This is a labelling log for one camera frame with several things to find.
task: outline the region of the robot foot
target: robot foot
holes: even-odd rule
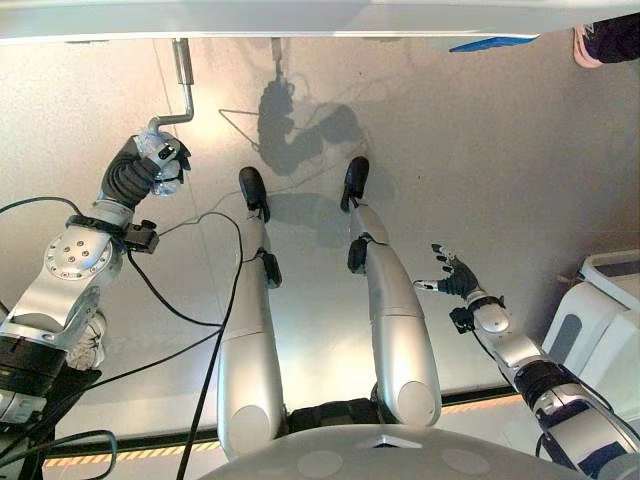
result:
[[[344,177],[344,193],[340,202],[340,208],[343,212],[349,213],[350,198],[362,198],[368,174],[369,160],[364,157],[356,157],[351,160]]]
[[[271,217],[271,212],[267,204],[267,191],[264,188],[260,172],[253,167],[244,167],[240,170],[238,180],[242,195],[247,202],[247,208],[249,210],[260,210],[264,223],[267,223]]]

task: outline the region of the blue object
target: blue object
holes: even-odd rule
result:
[[[475,52],[477,50],[487,50],[494,47],[511,47],[513,45],[522,45],[534,41],[537,36],[531,38],[521,37],[493,37],[480,40],[478,42],[467,43],[450,49],[450,52]]]

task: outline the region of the humanoid robot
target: humanoid robot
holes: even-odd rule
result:
[[[193,117],[188,48],[186,42],[174,42],[174,48],[187,112],[155,117],[146,135],[127,141],[109,165],[91,210],[70,217],[45,247],[40,274],[0,324],[4,478],[18,478],[24,466],[20,452],[30,440],[43,440],[31,435],[36,427],[59,419],[60,409],[53,409],[57,416],[47,413],[52,386],[82,341],[102,290],[120,271],[122,256],[152,253],[158,242],[152,222],[133,223],[136,206],[151,191],[171,193],[190,168],[186,147],[158,130]],[[380,218],[363,200],[368,172],[366,158],[351,161],[340,208],[351,217],[348,267],[367,276],[377,384],[370,398],[289,413],[268,300],[268,289],[281,283],[266,237],[268,199],[258,171],[241,170],[246,256],[221,333],[217,385],[218,434],[230,462],[204,478],[637,479],[638,435],[597,392],[512,331],[503,301],[487,293],[450,250],[433,245],[449,273],[446,279],[411,282]],[[441,395],[415,288],[465,302],[451,313],[455,327],[475,333],[522,395],[555,464],[431,427]]]

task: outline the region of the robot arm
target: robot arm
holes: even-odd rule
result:
[[[473,331],[506,380],[522,395],[544,432],[542,445],[555,463],[598,478],[613,459],[640,452],[637,434],[578,377],[553,361],[535,342],[512,329],[503,300],[480,286],[450,250],[433,245],[451,276],[418,280],[416,288],[458,295],[466,308],[451,312],[460,333]]]
[[[98,200],[49,242],[40,274],[0,325],[0,423],[27,423],[42,411],[102,289],[119,273],[121,254],[155,248],[155,225],[131,220],[163,167],[176,158],[186,165],[184,146],[164,139],[145,157],[129,139],[109,166]]]

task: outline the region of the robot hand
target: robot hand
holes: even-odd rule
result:
[[[416,280],[413,285],[421,290],[431,290],[435,292],[443,292],[449,295],[459,295],[467,300],[469,295],[480,288],[478,279],[473,272],[447,247],[434,243],[431,245],[433,251],[437,254],[436,259],[445,265],[442,269],[450,273],[448,278],[443,280]]]

